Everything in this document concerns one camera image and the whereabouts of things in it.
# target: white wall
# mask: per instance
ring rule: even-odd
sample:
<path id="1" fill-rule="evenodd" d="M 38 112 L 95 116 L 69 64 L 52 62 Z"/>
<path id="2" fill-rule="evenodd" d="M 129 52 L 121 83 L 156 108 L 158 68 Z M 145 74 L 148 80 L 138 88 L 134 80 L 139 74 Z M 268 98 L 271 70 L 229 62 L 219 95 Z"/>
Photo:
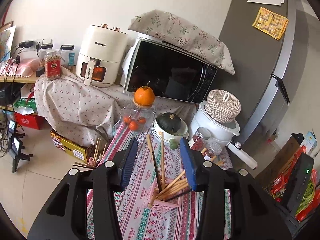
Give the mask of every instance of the white wall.
<path id="1" fill-rule="evenodd" d="M 106 23 L 129 33 L 131 19 L 160 9 L 177 14 L 218 37 L 231 0 L 13 0 L 6 22 L 17 26 L 14 45 L 50 38 L 54 47 L 74 44 L 79 51 L 85 29 Z M 32 57 L 35 52 L 25 52 Z"/>
<path id="2" fill-rule="evenodd" d="M 313 129 L 318 142 L 313 156 L 320 149 L 320 22 L 307 0 L 301 1 L 309 26 L 308 54 L 297 93 L 279 124 L 275 142 L 283 147 L 291 133 L 305 136 Z M 320 168 L 320 155 L 315 158 L 314 167 Z"/>

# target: air fryer window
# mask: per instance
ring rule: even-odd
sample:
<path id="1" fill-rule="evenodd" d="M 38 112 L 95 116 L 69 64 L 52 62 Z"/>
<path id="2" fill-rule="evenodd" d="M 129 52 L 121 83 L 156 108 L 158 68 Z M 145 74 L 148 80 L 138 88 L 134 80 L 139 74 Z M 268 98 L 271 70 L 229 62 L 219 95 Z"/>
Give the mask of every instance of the air fryer window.
<path id="1" fill-rule="evenodd" d="M 81 76 L 85 76 L 85 71 L 87 69 L 87 63 L 83 62 L 81 67 Z M 92 80 L 102 82 L 106 74 L 106 68 L 104 67 L 95 67 L 93 70 Z"/>

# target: woven basket lid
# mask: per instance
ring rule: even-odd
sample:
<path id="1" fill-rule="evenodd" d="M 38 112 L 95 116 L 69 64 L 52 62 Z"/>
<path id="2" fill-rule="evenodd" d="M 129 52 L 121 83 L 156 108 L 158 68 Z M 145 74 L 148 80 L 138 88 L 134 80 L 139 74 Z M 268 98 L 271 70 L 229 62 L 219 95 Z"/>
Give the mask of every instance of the woven basket lid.
<path id="1" fill-rule="evenodd" d="M 221 123 L 230 123 L 241 111 L 239 100 L 224 90 L 211 90 L 205 104 L 205 111 L 214 120 Z"/>

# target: glass jar with oranges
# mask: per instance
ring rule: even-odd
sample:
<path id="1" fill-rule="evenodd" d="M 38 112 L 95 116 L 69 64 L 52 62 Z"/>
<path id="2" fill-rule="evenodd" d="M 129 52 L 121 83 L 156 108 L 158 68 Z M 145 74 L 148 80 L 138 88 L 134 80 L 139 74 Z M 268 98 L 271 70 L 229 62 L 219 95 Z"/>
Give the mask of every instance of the glass jar with oranges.
<path id="1" fill-rule="evenodd" d="M 156 107 L 142 106 L 134 100 L 121 109 L 121 119 L 132 131 L 146 132 L 150 128 L 156 113 Z"/>

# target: plastic jar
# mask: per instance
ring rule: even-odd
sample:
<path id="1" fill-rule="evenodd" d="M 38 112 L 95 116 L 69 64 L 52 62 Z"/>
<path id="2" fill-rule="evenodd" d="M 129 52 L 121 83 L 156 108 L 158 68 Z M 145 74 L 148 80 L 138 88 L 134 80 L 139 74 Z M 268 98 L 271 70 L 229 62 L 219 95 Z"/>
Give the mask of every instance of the plastic jar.
<path id="1" fill-rule="evenodd" d="M 130 130 L 136 132 L 146 132 L 151 127 L 155 118 L 156 107 L 154 104 L 150 107 L 141 108 L 135 103 L 121 109 L 121 119 Z"/>
<path id="2" fill-rule="evenodd" d="M 61 77 L 60 60 L 61 53 L 59 49 L 50 49 L 46 52 L 44 56 L 44 73 L 48 81 Z"/>
<path id="3" fill-rule="evenodd" d="M 72 69 L 75 61 L 75 46 L 61 45 L 61 66 Z"/>
<path id="4" fill-rule="evenodd" d="M 204 144 L 209 140 L 211 136 L 210 131 L 207 128 L 199 127 L 195 134 L 189 141 L 189 146 L 192 150 L 201 151 L 204 148 Z"/>
<path id="5" fill-rule="evenodd" d="M 217 156 L 222 152 L 221 146 L 214 140 L 209 140 L 206 147 L 207 150 L 204 152 L 204 159 L 206 161 L 209 161 L 212 157 Z"/>
<path id="6" fill-rule="evenodd" d="M 48 50 L 53 48 L 53 43 L 48 43 L 48 44 L 42 44 L 40 46 L 40 50 L 38 51 L 38 56 L 39 56 L 39 67 L 44 67 L 45 62 L 44 62 L 44 57 L 45 54 L 47 53 Z"/>

